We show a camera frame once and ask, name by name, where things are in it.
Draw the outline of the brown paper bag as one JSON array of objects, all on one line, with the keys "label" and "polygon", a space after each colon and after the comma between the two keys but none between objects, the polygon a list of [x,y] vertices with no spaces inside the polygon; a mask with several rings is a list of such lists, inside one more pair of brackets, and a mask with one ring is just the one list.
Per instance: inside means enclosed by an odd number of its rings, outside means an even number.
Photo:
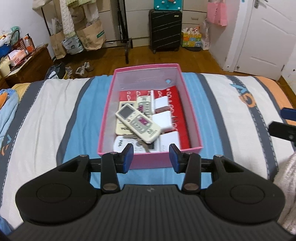
[{"label": "brown paper bag", "polygon": [[105,31],[102,22],[97,20],[86,28],[77,31],[85,50],[93,51],[100,49],[106,41]]}]

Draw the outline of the pair of sandals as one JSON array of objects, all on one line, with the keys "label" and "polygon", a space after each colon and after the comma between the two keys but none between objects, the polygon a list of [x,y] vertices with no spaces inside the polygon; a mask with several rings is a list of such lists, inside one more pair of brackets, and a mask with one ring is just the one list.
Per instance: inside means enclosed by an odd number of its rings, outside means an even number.
[{"label": "pair of sandals", "polygon": [[88,73],[92,72],[94,68],[89,62],[85,62],[82,66],[78,67],[75,71],[71,67],[66,67],[66,77],[69,78],[86,78]]}]

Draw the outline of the white charger block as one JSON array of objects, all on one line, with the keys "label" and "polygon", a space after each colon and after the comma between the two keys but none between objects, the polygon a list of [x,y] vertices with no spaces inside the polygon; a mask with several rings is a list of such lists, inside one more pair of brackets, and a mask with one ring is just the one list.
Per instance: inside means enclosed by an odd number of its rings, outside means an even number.
[{"label": "white charger block", "polygon": [[160,152],[168,152],[170,144],[175,144],[178,149],[181,148],[179,132],[173,131],[159,136]]}]

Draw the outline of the long white remote back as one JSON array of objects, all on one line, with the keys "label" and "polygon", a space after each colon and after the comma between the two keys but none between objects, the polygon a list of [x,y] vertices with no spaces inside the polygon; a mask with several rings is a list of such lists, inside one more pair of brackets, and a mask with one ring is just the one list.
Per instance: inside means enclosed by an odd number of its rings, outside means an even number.
[{"label": "long white remote back", "polygon": [[149,90],[147,95],[137,96],[137,109],[148,116],[149,118],[154,114],[154,91]]}]

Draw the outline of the cream remote purple button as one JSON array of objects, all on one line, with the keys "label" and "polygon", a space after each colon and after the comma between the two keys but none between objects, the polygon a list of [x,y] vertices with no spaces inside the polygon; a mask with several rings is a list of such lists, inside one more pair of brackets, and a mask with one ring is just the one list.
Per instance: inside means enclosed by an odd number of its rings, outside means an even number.
[{"label": "cream remote purple button", "polygon": [[147,144],[153,143],[161,134],[161,128],[158,125],[130,104],[125,104],[115,115],[131,132]]}]

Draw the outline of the black clothes rack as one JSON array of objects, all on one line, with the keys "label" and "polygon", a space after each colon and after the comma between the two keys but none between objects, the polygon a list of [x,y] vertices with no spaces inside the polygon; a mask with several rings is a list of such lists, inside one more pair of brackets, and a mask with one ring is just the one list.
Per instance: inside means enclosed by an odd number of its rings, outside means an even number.
[{"label": "black clothes rack", "polygon": [[[56,59],[62,59],[68,53],[62,45],[66,38],[63,33],[61,12],[58,1],[33,1],[34,10],[43,10],[44,6],[52,4],[56,16],[52,19],[52,26],[47,30],[49,32],[51,46]],[[99,20],[102,22],[106,35],[106,41],[101,48],[107,47],[125,47],[125,56],[128,57],[129,49],[133,48],[132,39],[129,38],[125,22],[124,1],[97,1]],[[88,27],[91,24],[86,23],[86,18],[82,8],[71,10],[71,15],[75,23],[75,32]]]}]

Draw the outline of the striped bed sheet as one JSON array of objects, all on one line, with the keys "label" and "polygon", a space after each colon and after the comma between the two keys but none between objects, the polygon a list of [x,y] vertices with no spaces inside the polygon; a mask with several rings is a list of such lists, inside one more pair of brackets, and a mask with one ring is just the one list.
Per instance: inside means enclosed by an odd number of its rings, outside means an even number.
[{"label": "striped bed sheet", "polygon": [[[264,178],[276,174],[295,147],[271,137],[290,102],[272,80],[260,77],[183,74],[197,118],[203,149],[222,154]],[[49,79],[23,85],[15,117],[1,146],[1,231],[21,223],[15,204],[26,182],[87,154],[98,157],[98,141],[111,76]]]}]

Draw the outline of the black suitcase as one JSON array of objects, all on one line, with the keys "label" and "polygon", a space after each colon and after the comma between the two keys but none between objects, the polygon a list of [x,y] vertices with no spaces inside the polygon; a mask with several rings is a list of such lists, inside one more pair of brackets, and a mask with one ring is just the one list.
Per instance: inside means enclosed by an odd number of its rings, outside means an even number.
[{"label": "black suitcase", "polygon": [[150,47],[156,52],[178,51],[181,44],[182,12],[149,11]]}]

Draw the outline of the colourful gift bag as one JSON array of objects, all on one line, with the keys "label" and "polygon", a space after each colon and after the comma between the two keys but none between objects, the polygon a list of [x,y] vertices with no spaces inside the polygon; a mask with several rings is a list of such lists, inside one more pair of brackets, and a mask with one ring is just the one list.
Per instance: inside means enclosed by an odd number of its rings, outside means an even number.
[{"label": "colourful gift bag", "polygon": [[184,28],[181,32],[181,46],[182,47],[201,47],[201,37],[200,26]]}]

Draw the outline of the white power adapter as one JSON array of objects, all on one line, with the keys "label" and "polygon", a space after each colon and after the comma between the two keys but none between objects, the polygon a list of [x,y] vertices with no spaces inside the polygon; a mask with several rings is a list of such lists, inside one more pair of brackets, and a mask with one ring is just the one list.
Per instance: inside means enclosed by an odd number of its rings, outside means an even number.
[{"label": "white power adapter", "polygon": [[170,110],[169,99],[167,96],[162,96],[154,100],[155,113],[162,113],[164,111],[169,111],[169,110]]}]

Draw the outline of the wooden nightstand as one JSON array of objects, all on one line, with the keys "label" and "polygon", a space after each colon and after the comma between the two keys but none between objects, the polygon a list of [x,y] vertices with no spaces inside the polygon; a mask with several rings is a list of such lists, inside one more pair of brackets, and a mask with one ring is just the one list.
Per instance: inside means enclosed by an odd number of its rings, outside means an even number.
[{"label": "wooden nightstand", "polygon": [[53,64],[48,50],[48,44],[45,44],[30,54],[23,65],[12,71],[4,80],[10,88],[16,84],[41,81],[45,79],[48,69]]}]

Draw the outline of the white knitted cardigan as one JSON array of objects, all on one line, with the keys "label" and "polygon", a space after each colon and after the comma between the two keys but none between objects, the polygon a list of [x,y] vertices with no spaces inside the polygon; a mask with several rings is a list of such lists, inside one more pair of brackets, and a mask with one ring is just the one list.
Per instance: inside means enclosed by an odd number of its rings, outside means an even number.
[{"label": "white knitted cardigan", "polygon": [[86,18],[86,23],[92,24],[99,19],[97,1],[58,1],[61,12],[63,33],[66,38],[75,36],[75,23],[71,15],[71,10],[82,8]]}]

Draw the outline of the pink storage box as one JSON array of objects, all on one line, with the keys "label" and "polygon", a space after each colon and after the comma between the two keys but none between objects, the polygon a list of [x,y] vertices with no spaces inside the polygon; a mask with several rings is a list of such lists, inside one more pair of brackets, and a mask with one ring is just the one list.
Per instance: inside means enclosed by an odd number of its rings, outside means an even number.
[{"label": "pink storage box", "polygon": [[[130,130],[115,115],[131,104],[162,129],[147,150],[132,138]],[[169,145],[182,152],[200,153],[203,149],[193,103],[178,64],[152,64],[119,68],[114,71],[103,113],[98,154],[121,152],[127,143],[134,145],[131,169],[167,168]]]}]

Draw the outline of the red patterned box liner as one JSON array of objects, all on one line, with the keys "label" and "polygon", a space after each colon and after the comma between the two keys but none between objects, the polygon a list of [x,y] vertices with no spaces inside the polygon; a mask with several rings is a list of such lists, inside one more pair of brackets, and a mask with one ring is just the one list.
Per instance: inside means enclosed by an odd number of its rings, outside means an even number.
[{"label": "red patterned box liner", "polygon": [[[147,95],[149,90],[131,90],[121,91],[119,94],[119,100],[121,102],[137,102],[137,96]],[[164,90],[153,90],[154,99],[167,96],[169,99],[169,107],[171,112],[171,118],[174,129],[172,131],[179,132],[179,138],[181,142],[181,149],[190,148],[190,139],[187,131],[186,118],[183,111],[182,102],[179,96],[179,92],[176,86],[169,87]]]}]

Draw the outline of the white square charger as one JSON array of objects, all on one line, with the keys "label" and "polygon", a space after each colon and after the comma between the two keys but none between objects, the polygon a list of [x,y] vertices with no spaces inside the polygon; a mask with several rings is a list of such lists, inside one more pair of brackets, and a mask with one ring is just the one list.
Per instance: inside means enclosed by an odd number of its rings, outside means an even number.
[{"label": "white square charger", "polygon": [[153,114],[152,121],[161,128],[162,133],[171,132],[174,129],[171,112],[169,110]]}]

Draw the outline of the blue penguin plush blanket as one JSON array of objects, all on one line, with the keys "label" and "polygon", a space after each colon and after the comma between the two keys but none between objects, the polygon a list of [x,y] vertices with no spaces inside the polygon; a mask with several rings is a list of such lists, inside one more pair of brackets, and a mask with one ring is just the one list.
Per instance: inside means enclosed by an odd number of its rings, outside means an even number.
[{"label": "blue penguin plush blanket", "polygon": [[1,146],[19,105],[19,96],[14,89],[1,89]]}]

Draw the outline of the white patterned shopping bag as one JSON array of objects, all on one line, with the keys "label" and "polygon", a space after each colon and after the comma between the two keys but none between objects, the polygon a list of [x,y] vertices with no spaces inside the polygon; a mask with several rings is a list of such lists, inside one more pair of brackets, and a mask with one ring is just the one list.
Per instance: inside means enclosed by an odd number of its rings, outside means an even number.
[{"label": "white patterned shopping bag", "polygon": [[71,55],[75,55],[84,50],[84,47],[77,35],[70,38],[65,38],[62,41],[62,45],[66,49],[66,52]]}]

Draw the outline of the white door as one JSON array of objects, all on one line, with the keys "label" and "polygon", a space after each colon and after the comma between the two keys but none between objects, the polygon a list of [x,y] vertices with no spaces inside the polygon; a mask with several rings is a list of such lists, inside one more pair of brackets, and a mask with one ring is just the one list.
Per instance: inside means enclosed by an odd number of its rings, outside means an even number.
[{"label": "white door", "polygon": [[278,80],[295,47],[295,0],[253,1],[236,72]]}]

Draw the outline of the pink hanging bag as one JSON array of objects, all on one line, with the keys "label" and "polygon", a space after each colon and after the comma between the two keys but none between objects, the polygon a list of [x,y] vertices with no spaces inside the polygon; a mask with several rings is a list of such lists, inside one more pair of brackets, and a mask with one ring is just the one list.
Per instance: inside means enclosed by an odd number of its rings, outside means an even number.
[{"label": "pink hanging bag", "polygon": [[225,1],[207,3],[207,21],[222,27],[227,26],[227,6]]}]

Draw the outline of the teal handbag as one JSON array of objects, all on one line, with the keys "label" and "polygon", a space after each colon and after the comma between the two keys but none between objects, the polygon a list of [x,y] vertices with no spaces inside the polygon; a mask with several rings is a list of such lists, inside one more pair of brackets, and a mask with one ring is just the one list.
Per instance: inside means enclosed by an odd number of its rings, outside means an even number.
[{"label": "teal handbag", "polygon": [[181,11],[183,9],[182,0],[154,0],[154,9]]}]

